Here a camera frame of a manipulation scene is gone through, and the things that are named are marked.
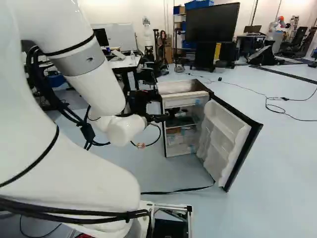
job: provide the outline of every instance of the open fridge door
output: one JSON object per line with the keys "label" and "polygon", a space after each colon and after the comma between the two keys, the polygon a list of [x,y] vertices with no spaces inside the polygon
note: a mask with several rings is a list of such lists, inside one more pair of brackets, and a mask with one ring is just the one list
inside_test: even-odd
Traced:
{"label": "open fridge door", "polygon": [[215,95],[204,113],[197,156],[217,185],[228,192],[263,125]]}

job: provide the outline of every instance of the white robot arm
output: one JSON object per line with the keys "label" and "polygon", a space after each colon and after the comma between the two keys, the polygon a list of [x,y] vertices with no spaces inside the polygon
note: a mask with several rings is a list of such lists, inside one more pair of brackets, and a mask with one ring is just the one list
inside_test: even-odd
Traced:
{"label": "white robot arm", "polygon": [[[124,95],[76,0],[0,1],[0,20],[5,23],[0,26],[0,126],[5,135],[0,143],[0,197],[64,209],[138,210],[140,188],[134,176],[59,132],[26,83],[20,39],[41,48],[91,105],[90,117],[105,121],[97,124],[114,135],[114,143],[123,145],[146,127],[138,115],[113,118],[125,106]],[[117,140],[117,133],[126,135],[125,140]],[[96,238],[122,238],[132,220],[67,225]]]}
{"label": "white robot arm", "polygon": [[280,24],[281,28],[288,28],[289,27],[289,25],[285,24],[285,22],[284,22],[284,16],[277,17],[274,22],[271,22],[269,24],[266,40],[268,40],[268,41],[274,40],[274,34],[276,32],[276,27],[279,24]]}

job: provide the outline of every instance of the computer monitor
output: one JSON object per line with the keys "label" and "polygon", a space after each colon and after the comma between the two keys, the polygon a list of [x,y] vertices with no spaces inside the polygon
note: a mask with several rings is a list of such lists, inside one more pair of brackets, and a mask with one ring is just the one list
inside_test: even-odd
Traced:
{"label": "computer monitor", "polygon": [[186,11],[187,42],[230,42],[240,3],[228,3]]}
{"label": "computer monitor", "polygon": [[255,32],[255,33],[258,33],[258,32],[260,32],[261,31],[261,25],[256,25],[256,26],[253,26],[253,32]]}
{"label": "computer monitor", "polygon": [[94,33],[100,46],[109,46],[106,30],[104,28],[94,29]]}
{"label": "computer monitor", "polygon": [[261,31],[261,25],[256,25],[256,26],[245,26],[243,33],[258,33]]}
{"label": "computer monitor", "polygon": [[252,33],[253,32],[253,26],[245,26],[243,33]]}

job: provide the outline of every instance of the black fridge door edge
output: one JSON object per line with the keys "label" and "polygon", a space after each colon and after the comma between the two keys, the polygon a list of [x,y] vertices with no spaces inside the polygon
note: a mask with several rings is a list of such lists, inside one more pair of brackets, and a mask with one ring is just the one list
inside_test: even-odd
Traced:
{"label": "black fridge door edge", "polygon": [[249,135],[248,135],[248,137],[247,137],[247,139],[246,139],[246,141],[241,149],[241,152],[237,158],[237,162],[235,163],[225,186],[222,187],[222,189],[225,192],[228,192],[231,185],[233,184],[237,174],[239,173],[246,157],[248,156],[248,153],[249,153],[250,149],[252,148],[252,145],[253,145],[255,139],[257,138],[259,132],[261,131],[263,124],[252,120],[251,118],[244,115],[242,112],[240,112],[239,110],[237,110],[236,108],[234,108],[230,104],[226,103],[224,100],[220,99],[219,97],[217,97],[214,94],[211,95],[211,99],[215,100],[217,103],[222,105],[224,108],[226,108],[228,111],[233,113],[235,116],[240,118],[242,121],[244,121],[246,124],[248,124],[251,127]]}

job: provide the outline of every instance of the light blue floor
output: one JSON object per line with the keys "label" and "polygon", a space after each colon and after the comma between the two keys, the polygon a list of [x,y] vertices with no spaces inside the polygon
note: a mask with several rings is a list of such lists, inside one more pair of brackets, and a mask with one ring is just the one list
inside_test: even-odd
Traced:
{"label": "light blue floor", "polygon": [[[305,70],[302,66],[290,67],[298,67],[297,74],[300,75]],[[187,72],[205,78],[176,74],[173,67],[171,65],[170,75],[158,80],[197,78],[206,83],[222,77],[225,82],[248,87],[270,97],[297,99],[308,97],[316,88],[315,85],[300,80],[248,66],[221,70],[222,73],[219,73],[220,70],[208,73],[187,69]],[[317,79],[316,72],[317,70],[312,71],[309,78]],[[193,205],[195,238],[316,238],[317,122],[299,122],[285,115],[269,112],[264,107],[265,97],[250,91],[219,82],[206,85],[221,99],[264,124],[230,192],[224,193],[214,186],[204,191],[146,195],[142,199]],[[296,117],[317,119],[317,95],[307,102],[274,103]],[[150,110],[151,113],[159,113],[159,105],[151,104]],[[83,116],[85,110],[75,112]],[[54,112],[50,116],[56,119],[63,133],[78,145],[84,145],[84,138],[74,124],[64,117],[57,117]],[[97,135],[98,141],[106,141],[104,134],[98,132]],[[134,141],[152,142],[157,135],[157,128],[148,127]],[[93,147],[91,152],[132,172],[142,191],[169,191],[212,183],[194,155],[166,159],[163,155],[162,138],[145,150],[136,149],[129,144],[124,148],[112,145]],[[66,237],[67,232],[69,230],[65,230],[63,237]],[[52,235],[52,238],[57,237],[62,236],[58,233]]]}

